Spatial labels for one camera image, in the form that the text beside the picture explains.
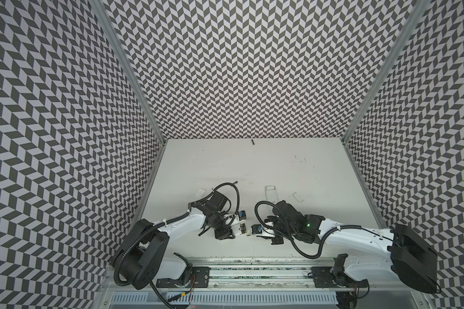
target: chevron patterned wall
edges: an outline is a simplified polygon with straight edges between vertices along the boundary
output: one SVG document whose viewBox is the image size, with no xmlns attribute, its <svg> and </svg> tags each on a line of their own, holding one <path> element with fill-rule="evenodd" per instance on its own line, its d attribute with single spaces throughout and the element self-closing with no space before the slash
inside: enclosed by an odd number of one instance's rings
<svg viewBox="0 0 464 309">
<path fill-rule="evenodd" d="M 342 136 L 416 0 L 103 0 L 165 138 Z"/>
<path fill-rule="evenodd" d="M 85 0 L 0 0 L 0 308 L 91 304 L 157 148 Z"/>
<path fill-rule="evenodd" d="M 389 225 L 439 252 L 436 305 L 464 308 L 464 1 L 432 2 L 349 147 Z"/>
</svg>

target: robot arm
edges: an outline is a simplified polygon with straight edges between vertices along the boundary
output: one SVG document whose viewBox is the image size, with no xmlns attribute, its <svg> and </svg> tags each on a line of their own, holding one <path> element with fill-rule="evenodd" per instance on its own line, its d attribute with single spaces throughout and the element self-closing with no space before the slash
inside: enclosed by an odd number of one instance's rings
<svg viewBox="0 0 464 309">
<path fill-rule="evenodd" d="M 261 220 L 258 206 L 273 207 L 275 216 Z M 321 256 L 323 244 L 339 245 L 361 252 L 356 255 L 340 254 L 335 258 L 332 275 L 341 286 L 360 281 L 395 281 L 399 278 L 409 287 L 436 293 L 436 270 L 438 253 L 410 227 L 395 225 L 395 229 L 363 228 L 344 225 L 331 219 L 313 214 L 303 216 L 285 201 L 276 205 L 262 201 L 255 207 L 260 225 L 252 226 L 253 234 L 272 239 L 272 244 L 283 243 L 278 238 L 294 239 L 319 244 L 318 253 L 309 259 Z"/>
<path fill-rule="evenodd" d="M 190 203 L 188 214 L 168 223 L 166 220 L 154 223 L 145 219 L 138 221 L 118 248 L 112 266 L 119 264 L 120 274 L 126 278 L 127 284 L 136 289 L 146 287 L 155 278 L 179 279 L 185 285 L 189 281 L 192 264 L 179 254 L 163 258 L 167 244 L 206 226 L 215 230 L 217 239 L 229 238 L 231 226 L 236 226 L 239 215 L 238 210 L 237 215 L 221 212 L 226 201 L 223 197 L 215 192 L 210 200 Z M 275 216 L 261 220 L 257 212 L 261 204 L 271 205 Z M 395 229 L 348 226 L 322 216 L 303 216 L 285 201 L 276 205 L 259 202 L 255 214 L 261 224 L 252 226 L 253 235 L 271 239 L 272 244 L 282 244 L 287 239 L 309 259 L 321 256 L 324 243 L 362 252 L 352 256 L 341 254 L 335 258 L 332 275 L 334 282 L 340 286 L 364 280 L 395 281 L 398 277 L 415 290 L 436 293 L 437 253 L 408 226 L 396 225 Z M 294 239 L 317 243 L 318 253 L 314 256 L 303 253 Z M 148 243 L 148 246 L 133 246 L 135 242 Z"/>
<path fill-rule="evenodd" d="M 153 279 L 177 279 L 182 285 L 189 281 L 192 264 L 185 257 L 174 253 L 176 257 L 163 257 L 167 244 L 201 228 L 209 227 L 215 231 L 217 239 L 235 238 L 237 222 L 241 213 L 238 203 L 234 214 L 227 214 L 222 209 L 227 197 L 216 190 L 205 198 L 189 203 L 187 212 L 163 221 L 148 222 L 146 219 L 136 222 L 111 259 L 114 267 L 114 281 L 117 285 L 132 284 L 136 289 L 146 287 Z"/>
</svg>

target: black mounting plate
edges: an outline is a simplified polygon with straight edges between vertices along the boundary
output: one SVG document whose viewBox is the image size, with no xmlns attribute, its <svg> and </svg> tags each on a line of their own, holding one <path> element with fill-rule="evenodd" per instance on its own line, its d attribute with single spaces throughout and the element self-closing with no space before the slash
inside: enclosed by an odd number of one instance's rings
<svg viewBox="0 0 464 309">
<path fill-rule="evenodd" d="M 209 267 L 193 267 L 191 270 L 191 278 L 195 275 L 196 279 L 194 281 L 194 288 L 207 288 L 208 280 L 210 277 L 210 268 Z M 178 280 L 173 279 L 158 279 L 156 280 L 157 288 L 177 288 L 181 289 L 183 287 L 177 286 L 179 284 Z"/>
<path fill-rule="evenodd" d="M 313 281 L 315 282 L 315 287 L 317 288 L 338 288 L 339 286 L 334 283 L 332 272 L 330 271 L 331 267 L 311 267 L 311 274 L 313 275 Z M 349 278 L 348 280 L 349 288 L 354 288 L 357 286 L 359 288 L 367 288 L 368 281 L 354 281 Z"/>
<path fill-rule="evenodd" d="M 313 274 L 313 281 L 317 288 L 336 288 L 338 287 L 330 272 L 331 267 L 311 267 L 311 274 Z"/>
</svg>

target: metal grille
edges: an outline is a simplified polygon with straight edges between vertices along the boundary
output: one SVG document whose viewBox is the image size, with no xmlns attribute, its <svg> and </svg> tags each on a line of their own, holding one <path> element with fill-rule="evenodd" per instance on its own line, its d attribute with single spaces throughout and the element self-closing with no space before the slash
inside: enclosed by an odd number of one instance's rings
<svg viewBox="0 0 464 309">
<path fill-rule="evenodd" d="M 168 292 L 166 297 L 182 293 Z M 154 305 L 160 301 L 153 292 L 115 292 L 112 305 Z M 193 291 L 179 300 L 175 305 L 192 303 L 194 305 L 329 305 L 338 304 L 335 292 L 306 291 Z"/>
<path fill-rule="evenodd" d="M 147 301 L 148 292 L 121 292 L 113 294 L 112 304 L 140 304 Z"/>
</svg>

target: cable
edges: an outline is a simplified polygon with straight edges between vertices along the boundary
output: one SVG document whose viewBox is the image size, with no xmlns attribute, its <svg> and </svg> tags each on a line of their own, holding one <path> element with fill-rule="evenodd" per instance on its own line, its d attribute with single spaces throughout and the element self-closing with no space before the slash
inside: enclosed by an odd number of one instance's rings
<svg viewBox="0 0 464 309">
<path fill-rule="evenodd" d="M 276 236 L 274 233 L 270 233 L 270 232 L 266 231 L 265 229 L 263 229 L 262 231 L 265 232 L 266 234 L 270 234 L 270 235 Z"/>
<path fill-rule="evenodd" d="M 260 215 L 258 213 L 258 207 L 260 205 L 270 205 L 273 208 L 278 210 L 278 212 L 280 213 L 280 215 L 278 216 L 278 219 L 283 221 L 282 223 L 284 224 L 284 228 L 285 228 L 286 233 L 278 230 L 277 228 L 275 228 L 273 226 L 267 226 L 266 223 L 263 220 L 261 220 Z M 292 228 L 291 224 L 293 224 L 294 220 L 291 217 L 286 216 L 285 213 L 277 205 L 275 205 L 275 204 L 273 204 L 271 202 L 268 202 L 268 201 L 260 201 L 260 202 L 256 203 L 256 205 L 254 206 L 254 214 L 256 215 L 256 218 L 258 219 L 258 221 L 260 221 L 260 224 L 262 226 L 264 226 L 266 228 L 269 228 L 269 229 L 272 229 L 272 230 L 276 231 L 278 233 L 278 235 L 290 240 L 292 246 L 294 247 L 294 249 L 300 255 L 304 256 L 307 259 L 312 259 L 312 260 L 315 260 L 315 259 L 319 258 L 322 255 L 323 244 L 325 243 L 325 240 L 328 238 L 328 236 L 330 236 L 334 232 L 339 231 L 339 230 L 343 230 L 343 229 L 362 229 L 361 226 L 356 226 L 356 225 L 345 225 L 345 226 L 338 226 L 338 227 L 331 228 L 330 230 L 328 230 L 323 235 L 322 239 L 320 240 L 320 244 L 318 246 L 318 252 L 315 255 L 309 255 L 307 253 L 304 253 L 301 249 L 299 249 L 299 247 L 297 247 L 297 245 L 294 242 L 294 238 L 292 237 L 292 233 L 291 233 L 291 228 Z"/>
<path fill-rule="evenodd" d="M 203 227 L 203 231 L 202 231 L 201 233 L 199 233 L 198 236 L 203 235 L 203 234 L 206 233 L 209 229 L 210 229 L 210 226 L 208 226 L 207 229 L 205 229 L 205 228 Z"/>
<path fill-rule="evenodd" d="M 371 234 L 374 234 L 374 235 L 376 235 L 376 236 L 378 236 L 378 237 L 388 239 L 388 240 L 390 240 L 392 243 L 394 243 L 397 247 L 401 248 L 400 245 L 399 245 L 398 243 L 396 243 L 395 241 L 393 241 L 392 239 L 390 239 L 390 238 L 388 238 L 388 237 L 381 236 L 381 235 L 379 235 L 379 234 L 377 234 L 377 233 L 373 233 L 373 232 L 371 232 L 371 231 L 369 231 L 369 230 L 367 230 L 367 229 L 365 229 L 365 228 L 361 228 L 361 229 L 364 230 L 364 231 L 366 231 L 366 232 L 370 232 Z"/>
<path fill-rule="evenodd" d="M 204 201 L 204 200 L 209 199 L 209 198 L 213 195 L 213 191 L 215 191 L 215 189 L 211 190 L 210 194 L 208 194 L 207 196 L 205 196 L 205 197 L 199 199 L 198 201 L 191 202 L 191 204 L 194 204 L 194 203 L 197 203 L 197 202 L 202 202 L 202 201 Z"/>
<path fill-rule="evenodd" d="M 171 224 L 171 223 L 180 221 L 180 220 L 184 219 L 187 216 L 189 216 L 188 212 L 186 212 L 186 213 L 184 213 L 181 216 L 178 216 L 176 218 L 167 220 L 167 224 Z M 115 284 L 117 284 L 118 286 L 126 286 L 126 285 L 130 284 L 129 281 L 123 281 L 123 280 L 120 279 L 120 269 L 122 268 L 122 264 L 124 263 L 124 260 L 129 255 L 130 251 L 132 251 L 135 248 L 135 246 L 137 246 L 141 242 L 141 240 L 143 238 L 147 237 L 150 233 L 152 233 L 155 230 L 161 228 L 162 226 L 165 226 L 165 222 L 161 222 L 161 223 L 158 223 L 158 224 L 156 224 L 154 226 L 150 226 L 147 230 L 142 232 L 141 235 L 139 235 L 139 237 L 136 238 L 136 240 L 134 242 L 132 242 L 132 244 L 130 244 L 130 246 L 127 248 L 127 250 L 125 250 L 124 253 L 117 259 L 117 262 L 115 263 L 115 267 L 114 267 L 114 272 L 113 272 L 113 281 L 115 282 Z"/>
<path fill-rule="evenodd" d="M 156 289 L 156 286 L 153 284 L 153 281 L 149 281 L 149 285 L 151 286 L 151 288 L 155 292 L 156 296 L 158 296 L 158 299 L 161 300 L 162 303 L 164 303 L 165 306 L 167 306 L 167 308 L 169 308 L 169 309 L 177 309 L 174 306 L 170 305 L 169 302 L 160 294 L 160 292 L 158 292 L 158 290 Z"/>
<path fill-rule="evenodd" d="M 189 288 L 189 291 L 182 292 L 182 293 L 180 293 L 180 294 L 177 294 L 177 295 L 175 295 L 175 296 L 169 298 L 169 299 L 168 299 L 168 302 L 170 303 L 170 302 L 176 301 L 176 300 L 178 300 L 179 298 L 184 297 L 184 296 L 186 296 L 187 294 L 190 294 L 190 293 L 192 292 L 192 287 L 194 286 L 194 282 L 195 282 L 195 281 L 196 281 L 196 275 L 193 275 L 192 280 L 191 280 L 191 287 Z"/>
<path fill-rule="evenodd" d="M 368 293 L 370 293 L 370 284 L 369 283 L 368 283 L 368 290 L 366 291 L 366 293 L 363 296 L 359 297 L 359 288 L 357 289 L 357 299 L 365 298 L 366 295 L 368 295 Z"/>
<path fill-rule="evenodd" d="M 235 194 L 237 195 L 237 205 L 235 206 L 235 212 L 234 212 L 234 215 L 232 216 L 232 220 L 230 220 L 230 222 L 225 225 L 225 227 L 229 227 L 232 225 L 232 223 L 234 222 L 235 220 L 235 216 L 238 216 L 239 215 L 239 190 L 237 189 L 237 187 L 235 186 L 235 183 L 231 183 L 231 182 L 224 182 L 222 184 L 219 184 L 215 189 L 214 191 L 216 191 L 217 189 L 225 186 L 225 185 L 229 185 L 231 186 L 232 188 L 234 188 L 235 190 Z"/>
<path fill-rule="evenodd" d="M 442 293 L 442 287 L 438 284 L 437 281 L 434 281 L 429 275 L 427 275 L 427 277 L 436 285 L 436 287 L 438 288 L 438 292 L 435 292 L 435 294 L 440 294 Z"/>
</svg>

